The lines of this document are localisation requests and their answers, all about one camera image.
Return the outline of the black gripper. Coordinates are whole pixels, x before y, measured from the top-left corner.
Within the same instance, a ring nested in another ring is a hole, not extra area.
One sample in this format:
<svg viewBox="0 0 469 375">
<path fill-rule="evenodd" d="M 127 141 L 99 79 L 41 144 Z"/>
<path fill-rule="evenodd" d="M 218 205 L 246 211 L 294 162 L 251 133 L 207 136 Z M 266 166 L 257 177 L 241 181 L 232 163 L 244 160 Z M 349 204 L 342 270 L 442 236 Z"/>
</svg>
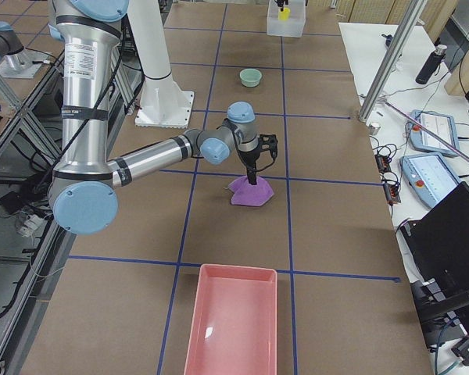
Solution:
<svg viewBox="0 0 469 375">
<path fill-rule="evenodd" d="M 257 146 L 253 150 L 250 151 L 241 151 L 238 150 L 238 157 L 242 161 L 242 164 L 245 166 L 247 171 L 247 178 L 250 184 L 257 184 L 257 160 L 259 159 L 261 154 L 260 147 Z"/>
<path fill-rule="evenodd" d="M 277 7 L 279 9 L 283 9 L 289 4 L 289 0 L 275 0 L 274 2 L 277 4 Z"/>
</svg>

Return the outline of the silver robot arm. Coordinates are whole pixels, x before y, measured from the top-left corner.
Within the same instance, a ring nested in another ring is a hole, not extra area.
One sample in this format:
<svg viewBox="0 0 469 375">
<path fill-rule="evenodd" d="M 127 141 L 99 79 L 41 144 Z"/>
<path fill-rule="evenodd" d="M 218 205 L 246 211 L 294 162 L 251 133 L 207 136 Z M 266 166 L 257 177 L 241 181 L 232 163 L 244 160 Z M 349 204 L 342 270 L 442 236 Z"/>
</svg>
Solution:
<svg viewBox="0 0 469 375">
<path fill-rule="evenodd" d="M 236 153 L 249 182 L 256 182 L 263 138 L 249 103 L 232 104 L 215 130 L 188 128 L 194 95 L 173 79 L 157 2 L 51 1 L 48 6 L 51 32 L 64 42 L 63 149 L 48 191 L 58 225 L 74 234 L 105 229 L 117 214 L 116 188 L 191 157 L 217 165 Z M 117 71 L 111 58 L 124 43 L 125 25 L 144 78 L 138 124 L 184 132 L 108 159 L 107 92 Z"/>
</svg>

